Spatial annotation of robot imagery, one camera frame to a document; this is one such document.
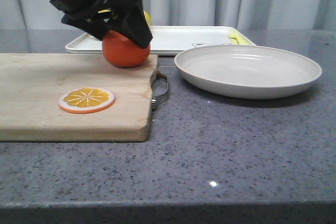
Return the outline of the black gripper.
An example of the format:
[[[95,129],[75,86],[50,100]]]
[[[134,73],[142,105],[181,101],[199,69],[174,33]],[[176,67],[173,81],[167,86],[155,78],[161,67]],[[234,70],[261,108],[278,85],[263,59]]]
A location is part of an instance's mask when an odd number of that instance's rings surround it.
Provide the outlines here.
[[[147,48],[153,36],[145,19],[142,0],[50,0],[64,16],[61,22],[78,28],[98,40],[113,30],[140,48]],[[98,14],[103,9],[117,9]]]

